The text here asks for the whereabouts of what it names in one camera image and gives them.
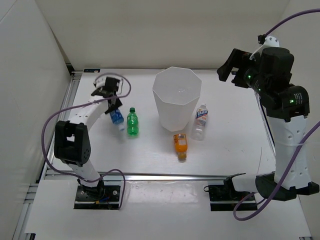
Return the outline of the clear bottle white orange label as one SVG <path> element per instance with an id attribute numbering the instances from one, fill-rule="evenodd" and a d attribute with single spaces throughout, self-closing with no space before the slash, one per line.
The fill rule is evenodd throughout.
<path id="1" fill-rule="evenodd" d="M 202 141 L 205 137 L 206 124 L 208 121 L 207 105 L 201 104 L 195 112 L 195 118 L 191 131 L 191 137 L 194 140 Z"/>

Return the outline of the clear bottle blue label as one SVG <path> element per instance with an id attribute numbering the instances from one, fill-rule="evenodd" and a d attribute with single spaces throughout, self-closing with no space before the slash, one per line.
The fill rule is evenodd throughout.
<path id="1" fill-rule="evenodd" d="M 118 138 L 120 140 L 124 139 L 125 135 L 125 123 L 124 123 L 124 117 L 121 113 L 121 111 L 117 108 L 109 113 L 110 119 L 113 123 L 118 128 Z"/>

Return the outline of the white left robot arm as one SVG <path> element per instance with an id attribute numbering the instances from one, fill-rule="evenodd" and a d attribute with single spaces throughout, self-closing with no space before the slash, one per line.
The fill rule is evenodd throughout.
<path id="1" fill-rule="evenodd" d="M 120 79 L 110 76 L 95 80 L 91 100 L 100 102 L 81 107 L 69 120 L 60 120 L 55 125 L 54 156 L 73 170 L 93 200 L 103 198 L 105 188 L 99 184 L 101 176 L 90 161 L 89 131 L 99 117 L 122 106 L 121 101 L 115 98 L 120 82 Z"/>

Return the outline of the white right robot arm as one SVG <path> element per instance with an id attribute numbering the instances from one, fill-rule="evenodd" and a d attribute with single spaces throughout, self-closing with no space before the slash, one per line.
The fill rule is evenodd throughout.
<path id="1" fill-rule="evenodd" d="M 304 148 L 310 136 L 305 131 L 309 95 L 302 86 L 291 84 L 293 63 L 294 56 L 282 47 L 269 46 L 255 53 L 233 49 L 217 70 L 220 81 L 234 75 L 235 86 L 251 88 L 258 95 L 275 147 L 274 172 L 255 176 L 240 173 L 224 181 L 223 190 L 230 200 L 249 192 L 285 202 L 320 191 L 309 175 Z"/>

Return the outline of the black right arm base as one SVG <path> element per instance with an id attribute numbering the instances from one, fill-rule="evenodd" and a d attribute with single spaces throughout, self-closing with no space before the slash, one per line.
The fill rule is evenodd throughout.
<path id="1" fill-rule="evenodd" d="M 207 185 L 203 188 L 209 194 L 210 210 L 212 212 L 232 212 L 240 200 L 249 192 L 230 193 L 224 185 Z M 256 211 L 258 209 L 255 196 L 246 199 L 238 208 L 238 211 Z"/>

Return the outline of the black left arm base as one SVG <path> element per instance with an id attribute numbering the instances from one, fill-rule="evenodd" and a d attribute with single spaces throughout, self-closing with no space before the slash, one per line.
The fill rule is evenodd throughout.
<path id="1" fill-rule="evenodd" d="M 118 210 L 121 190 L 120 185 L 104 185 L 99 192 L 78 185 L 73 208 L 75 210 Z"/>

